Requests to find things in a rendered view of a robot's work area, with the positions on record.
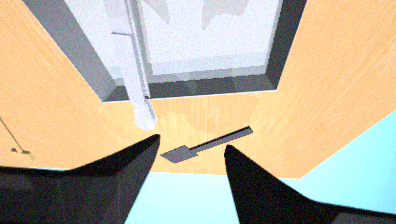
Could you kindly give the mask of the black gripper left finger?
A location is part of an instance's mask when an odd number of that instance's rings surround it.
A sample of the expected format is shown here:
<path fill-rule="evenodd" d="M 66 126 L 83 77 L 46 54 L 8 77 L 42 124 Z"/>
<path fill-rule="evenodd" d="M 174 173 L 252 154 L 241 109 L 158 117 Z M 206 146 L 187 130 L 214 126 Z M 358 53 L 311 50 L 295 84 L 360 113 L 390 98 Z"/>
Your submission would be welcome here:
<path fill-rule="evenodd" d="M 154 134 L 69 170 L 0 165 L 0 221 L 125 224 L 160 140 Z"/>

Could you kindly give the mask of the grey rectangular tin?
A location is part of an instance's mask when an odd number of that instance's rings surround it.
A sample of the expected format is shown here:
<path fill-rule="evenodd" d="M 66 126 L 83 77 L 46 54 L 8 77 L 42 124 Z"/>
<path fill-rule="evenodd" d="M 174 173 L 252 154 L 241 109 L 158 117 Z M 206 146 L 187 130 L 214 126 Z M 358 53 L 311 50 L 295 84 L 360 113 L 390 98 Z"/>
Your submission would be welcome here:
<path fill-rule="evenodd" d="M 130 102 L 103 0 L 21 0 L 101 103 Z M 129 0 L 150 91 L 278 91 L 308 0 Z"/>

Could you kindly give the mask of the grey spatula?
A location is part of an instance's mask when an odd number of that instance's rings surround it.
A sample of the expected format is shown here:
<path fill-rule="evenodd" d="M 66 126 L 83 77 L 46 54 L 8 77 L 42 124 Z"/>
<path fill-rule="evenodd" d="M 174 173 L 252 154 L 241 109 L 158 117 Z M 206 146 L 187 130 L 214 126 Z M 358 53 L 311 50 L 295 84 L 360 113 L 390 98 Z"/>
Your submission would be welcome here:
<path fill-rule="evenodd" d="M 192 148 L 188 148 L 187 146 L 183 145 L 181 147 L 178 147 L 176 149 L 173 149 L 171 151 L 168 151 L 166 153 L 161 154 L 163 158 L 169 160 L 170 162 L 176 164 L 182 161 L 185 161 L 187 159 L 193 158 L 198 156 L 198 152 L 210 149 L 212 147 L 230 142 L 232 140 L 247 136 L 249 134 L 252 134 L 253 131 L 250 128 L 250 126 L 247 126 L 245 128 L 239 129 L 237 131 L 234 131 L 232 133 L 226 134 L 224 136 L 218 137 L 216 139 L 213 139 L 211 141 L 205 142 L 203 144 L 197 145 Z"/>

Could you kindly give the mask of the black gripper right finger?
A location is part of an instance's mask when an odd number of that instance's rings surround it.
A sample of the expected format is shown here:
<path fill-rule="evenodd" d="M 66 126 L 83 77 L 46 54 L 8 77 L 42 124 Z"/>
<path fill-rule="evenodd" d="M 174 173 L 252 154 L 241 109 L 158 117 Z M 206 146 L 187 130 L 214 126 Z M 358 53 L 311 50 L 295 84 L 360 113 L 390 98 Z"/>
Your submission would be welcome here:
<path fill-rule="evenodd" d="M 310 199 L 231 144 L 224 160 L 239 224 L 396 224 L 396 213 Z"/>

